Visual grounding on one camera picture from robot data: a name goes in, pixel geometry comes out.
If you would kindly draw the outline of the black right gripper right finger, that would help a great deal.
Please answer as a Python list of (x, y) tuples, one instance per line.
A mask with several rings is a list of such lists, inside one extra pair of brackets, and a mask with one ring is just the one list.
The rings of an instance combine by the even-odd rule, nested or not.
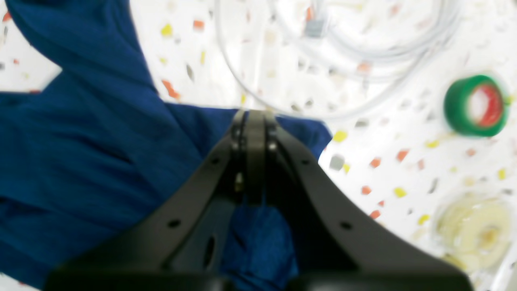
[(286, 219), (299, 275), (287, 291), (471, 291), (467, 276), (398, 238), (331, 182), (313, 154), (263, 115), (265, 201)]

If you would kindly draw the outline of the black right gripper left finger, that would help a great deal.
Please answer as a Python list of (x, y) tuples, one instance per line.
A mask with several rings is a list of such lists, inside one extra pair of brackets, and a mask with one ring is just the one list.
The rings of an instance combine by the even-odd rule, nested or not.
[(238, 173), (265, 167), (262, 111), (238, 111), (194, 175), (130, 230), (69, 261), (46, 291), (234, 291), (218, 274)]

